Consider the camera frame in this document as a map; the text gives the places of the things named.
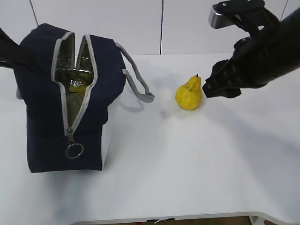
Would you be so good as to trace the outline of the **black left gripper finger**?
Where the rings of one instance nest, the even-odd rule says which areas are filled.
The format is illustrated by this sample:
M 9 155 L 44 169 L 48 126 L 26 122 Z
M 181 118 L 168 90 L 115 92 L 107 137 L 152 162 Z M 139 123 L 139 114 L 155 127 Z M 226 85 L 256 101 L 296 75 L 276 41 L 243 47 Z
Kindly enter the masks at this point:
M 0 30 L 0 66 L 12 69 L 32 66 L 32 58 L 2 29 Z

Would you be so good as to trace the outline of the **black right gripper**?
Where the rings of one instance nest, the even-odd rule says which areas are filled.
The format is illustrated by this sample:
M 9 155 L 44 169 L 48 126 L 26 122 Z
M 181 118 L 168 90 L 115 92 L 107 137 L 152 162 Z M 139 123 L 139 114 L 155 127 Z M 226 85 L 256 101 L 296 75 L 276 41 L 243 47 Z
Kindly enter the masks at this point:
M 207 98 L 235 98 L 240 88 L 260 88 L 300 67 L 300 11 L 275 18 L 231 60 L 217 62 L 202 88 Z

